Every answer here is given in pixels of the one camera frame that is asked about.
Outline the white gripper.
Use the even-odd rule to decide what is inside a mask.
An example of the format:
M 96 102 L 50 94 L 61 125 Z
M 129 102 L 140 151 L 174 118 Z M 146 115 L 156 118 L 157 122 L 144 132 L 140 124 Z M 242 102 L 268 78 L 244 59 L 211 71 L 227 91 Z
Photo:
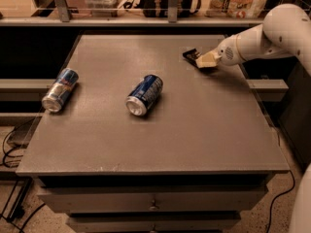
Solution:
M 216 67 L 219 61 L 227 66 L 241 64 L 244 61 L 238 50 L 236 35 L 232 35 L 221 41 L 217 46 L 217 51 L 211 50 L 201 54 L 195 60 L 198 68 Z

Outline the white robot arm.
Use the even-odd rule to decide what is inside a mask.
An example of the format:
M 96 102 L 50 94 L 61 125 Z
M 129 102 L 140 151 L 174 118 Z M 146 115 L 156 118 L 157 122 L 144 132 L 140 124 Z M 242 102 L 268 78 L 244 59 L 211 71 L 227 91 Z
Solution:
M 311 74 L 311 20 L 295 4 L 281 4 L 268 12 L 262 24 L 224 39 L 215 49 L 200 54 L 198 68 L 231 66 L 249 60 L 295 56 Z M 289 233 L 311 233 L 311 165 L 299 184 Z

